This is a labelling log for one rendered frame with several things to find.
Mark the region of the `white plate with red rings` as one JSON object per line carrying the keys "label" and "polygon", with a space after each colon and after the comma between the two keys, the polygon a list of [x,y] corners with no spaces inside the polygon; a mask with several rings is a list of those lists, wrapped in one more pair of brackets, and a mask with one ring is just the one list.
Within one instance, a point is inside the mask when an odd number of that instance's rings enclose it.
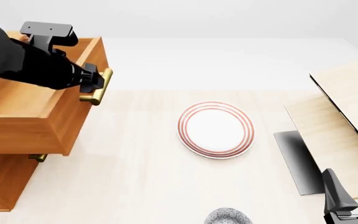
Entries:
{"label": "white plate with red rings", "polygon": [[251,149],[255,126],[240,108],[218,101],[194,104],[177,122],[179,140],[189,150],[212,159],[230,159]]}

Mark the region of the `wooden drawer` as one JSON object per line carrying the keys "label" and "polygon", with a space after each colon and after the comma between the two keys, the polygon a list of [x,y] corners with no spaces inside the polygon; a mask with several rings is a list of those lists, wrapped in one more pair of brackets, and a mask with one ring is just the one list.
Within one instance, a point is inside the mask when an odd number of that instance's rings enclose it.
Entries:
{"label": "wooden drawer", "polygon": [[0,154],[68,156],[92,107],[79,97],[92,94],[0,78]]}

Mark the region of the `pale wooden box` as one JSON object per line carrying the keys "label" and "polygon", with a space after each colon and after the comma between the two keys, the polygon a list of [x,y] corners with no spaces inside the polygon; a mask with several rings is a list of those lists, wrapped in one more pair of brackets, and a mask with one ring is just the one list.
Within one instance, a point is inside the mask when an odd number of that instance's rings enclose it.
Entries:
{"label": "pale wooden box", "polygon": [[358,199],[358,60],[310,73],[317,95],[285,103],[320,171],[332,169]]}

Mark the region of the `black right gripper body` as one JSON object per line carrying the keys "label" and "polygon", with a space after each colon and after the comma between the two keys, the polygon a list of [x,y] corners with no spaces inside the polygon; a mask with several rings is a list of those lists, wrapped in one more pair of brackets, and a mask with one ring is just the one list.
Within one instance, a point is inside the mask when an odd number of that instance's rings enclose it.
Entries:
{"label": "black right gripper body", "polygon": [[350,210],[325,210],[324,220],[326,224],[358,224],[358,215]]}

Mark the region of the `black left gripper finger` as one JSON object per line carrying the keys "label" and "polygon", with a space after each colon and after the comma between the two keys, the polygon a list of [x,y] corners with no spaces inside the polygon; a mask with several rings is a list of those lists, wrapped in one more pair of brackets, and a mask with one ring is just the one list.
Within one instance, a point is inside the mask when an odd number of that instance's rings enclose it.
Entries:
{"label": "black left gripper finger", "polygon": [[94,72],[94,90],[104,87],[104,78],[99,72]]}

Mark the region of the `grey patterned bowl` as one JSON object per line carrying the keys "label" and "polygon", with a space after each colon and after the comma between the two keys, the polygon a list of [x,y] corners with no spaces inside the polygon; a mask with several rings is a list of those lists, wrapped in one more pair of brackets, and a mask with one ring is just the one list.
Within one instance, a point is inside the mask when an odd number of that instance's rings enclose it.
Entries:
{"label": "grey patterned bowl", "polygon": [[205,218],[203,224],[253,224],[253,222],[234,208],[217,208]]}

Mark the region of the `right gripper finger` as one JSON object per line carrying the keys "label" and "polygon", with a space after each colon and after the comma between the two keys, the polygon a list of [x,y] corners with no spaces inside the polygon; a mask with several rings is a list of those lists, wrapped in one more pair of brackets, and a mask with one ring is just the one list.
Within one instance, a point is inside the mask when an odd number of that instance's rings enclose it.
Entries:
{"label": "right gripper finger", "polygon": [[322,178],[325,194],[325,215],[330,212],[350,214],[358,208],[358,203],[346,192],[332,169],[325,169]]}

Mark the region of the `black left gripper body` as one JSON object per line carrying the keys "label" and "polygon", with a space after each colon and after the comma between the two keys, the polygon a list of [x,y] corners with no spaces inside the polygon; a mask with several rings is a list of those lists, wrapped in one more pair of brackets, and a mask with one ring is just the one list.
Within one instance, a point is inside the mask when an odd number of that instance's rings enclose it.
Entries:
{"label": "black left gripper body", "polygon": [[95,89],[98,89],[98,69],[96,65],[84,63],[80,78],[80,93],[92,93]]}

